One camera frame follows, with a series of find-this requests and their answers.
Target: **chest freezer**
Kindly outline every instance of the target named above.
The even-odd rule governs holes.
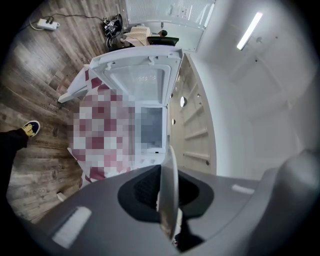
[[[112,94],[121,96],[123,105],[134,108],[134,132],[129,135],[133,157],[129,160],[129,168],[133,170],[160,165],[168,150],[167,105],[182,59],[183,51],[180,48],[167,45],[131,47],[97,56],[89,65],[84,65],[67,93],[58,101],[63,103],[80,95],[98,95],[99,88],[103,87],[111,89]],[[105,146],[114,148],[112,139],[109,142],[110,145],[104,143]],[[72,147],[68,149],[71,153],[74,150]],[[102,158],[91,159],[90,163],[77,160],[83,170],[87,169],[90,178],[90,170],[95,165],[93,162],[101,162]]]

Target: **white wall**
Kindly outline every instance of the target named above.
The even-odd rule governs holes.
[[[177,47],[183,50],[195,52],[203,31],[189,26],[178,25],[173,23],[163,23],[163,28],[161,29],[161,23],[150,22],[144,23],[146,27],[149,27],[151,32],[158,33],[161,30],[166,30],[168,32],[168,37],[179,38]]]
[[[236,46],[258,11],[262,19],[240,51]],[[314,56],[281,6],[217,1],[199,50],[191,55],[211,99],[217,175],[259,180],[266,169],[318,145]]]

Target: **electrical cable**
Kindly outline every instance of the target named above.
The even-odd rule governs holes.
[[[102,18],[97,17],[97,16],[86,16],[86,15],[82,15],[82,14],[66,15],[66,14],[61,14],[61,13],[54,13],[54,14],[52,14],[52,15],[50,15],[50,16],[43,17],[42,19],[52,18],[52,21],[53,21],[55,15],[60,15],[60,16],[64,16],[64,17],[84,17],[84,18],[87,18],[87,19],[99,19],[99,20],[102,21],[102,22],[104,21]],[[23,28],[21,28],[21,29],[17,32],[17,34],[20,33],[22,30],[25,30],[25,29],[26,29],[27,27],[29,27],[29,26],[32,27],[34,30],[43,30],[43,28],[39,29],[39,28],[35,28],[35,27],[32,26],[33,23],[37,23],[37,22],[38,22],[38,21],[31,22],[31,21],[29,20],[29,24],[26,25],[26,26],[24,26]]]

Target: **open freezer lid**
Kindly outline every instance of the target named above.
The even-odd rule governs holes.
[[[183,51],[168,45],[130,47],[92,59],[89,67],[108,86],[146,105],[169,103]]]

